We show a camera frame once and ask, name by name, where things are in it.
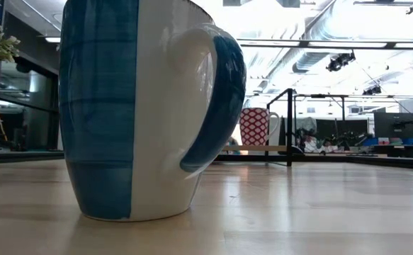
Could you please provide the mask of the red white patterned mug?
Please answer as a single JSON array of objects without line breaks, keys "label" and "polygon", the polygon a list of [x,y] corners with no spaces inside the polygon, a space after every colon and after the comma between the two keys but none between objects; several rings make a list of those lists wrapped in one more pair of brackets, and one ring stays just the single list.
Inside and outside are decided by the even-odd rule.
[{"label": "red white patterned mug", "polygon": [[[270,128],[271,117],[276,117],[276,125]],[[239,118],[239,129],[243,145],[265,145],[280,127],[281,120],[277,113],[267,108],[243,108]]]}]

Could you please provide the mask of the blue mug white handle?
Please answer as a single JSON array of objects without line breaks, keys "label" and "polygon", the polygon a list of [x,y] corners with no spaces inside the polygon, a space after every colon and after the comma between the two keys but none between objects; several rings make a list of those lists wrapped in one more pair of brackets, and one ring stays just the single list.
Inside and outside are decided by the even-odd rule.
[{"label": "blue mug white handle", "polygon": [[60,127],[81,212],[187,211],[237,125],[246,78],[239,43],[192,0],[67,0]]}]

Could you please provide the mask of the dark background monitor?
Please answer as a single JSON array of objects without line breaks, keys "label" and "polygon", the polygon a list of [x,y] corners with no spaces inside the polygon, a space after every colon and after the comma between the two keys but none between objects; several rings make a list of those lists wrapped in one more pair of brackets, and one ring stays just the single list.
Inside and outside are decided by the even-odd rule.
[{"label": "dark background monitor", "polygon": [[413,138],[413,113],[374,113],[377,138]]},{"label": "dark background monitor", "polygon": [[364,135],[368,133],[367,120],[320,120],[316,119],[316,138],[331,138],[333,135]]}]

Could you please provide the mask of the overhead rig beam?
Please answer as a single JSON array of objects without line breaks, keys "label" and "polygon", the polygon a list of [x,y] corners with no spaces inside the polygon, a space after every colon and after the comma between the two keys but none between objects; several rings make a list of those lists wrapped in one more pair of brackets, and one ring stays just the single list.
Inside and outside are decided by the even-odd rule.
[{"label": "overhead rig beam", "polygon": [[362,40],[263,40],[237,39],[242,47],[289,47],[301,49],[340,50],[413,50],[413,41],[362,41]]}]

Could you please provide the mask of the black metal shelf frame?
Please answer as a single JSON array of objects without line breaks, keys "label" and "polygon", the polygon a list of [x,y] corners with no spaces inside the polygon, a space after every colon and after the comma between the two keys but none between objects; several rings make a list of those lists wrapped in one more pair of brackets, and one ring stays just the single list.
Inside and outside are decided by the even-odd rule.
[{"label": "black metal shelf frame", "polygon": [[287,128],[284,132],[286,136],[286,166],[291,167],[293,164],[293,89],[286,89],[282,93],[278,94],[277,97],[272,99],[266,104],[266,109],[269,111],[271,105],[276,102],[279,98],[287,94]]}]

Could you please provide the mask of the black background frame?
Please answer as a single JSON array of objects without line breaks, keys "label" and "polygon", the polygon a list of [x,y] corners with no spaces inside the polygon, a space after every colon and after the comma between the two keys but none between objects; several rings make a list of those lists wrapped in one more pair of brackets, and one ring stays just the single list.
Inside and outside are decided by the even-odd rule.
[{"label": "black background frame", "polygon": [[297,93],[293,96],[293,105],[294,108],[296,108],[296,102],[297,102],[297,97],[302,97],[302,98],[340,98],[341,102],[338,103],[338,105],[341,107],[341,120],[345,121],[346,116],[345,116],[345,99],[350,98],[350,95],[346,94],[330,94],[330,93],[314,93],[314,94],[305,94],[305,93]]}]

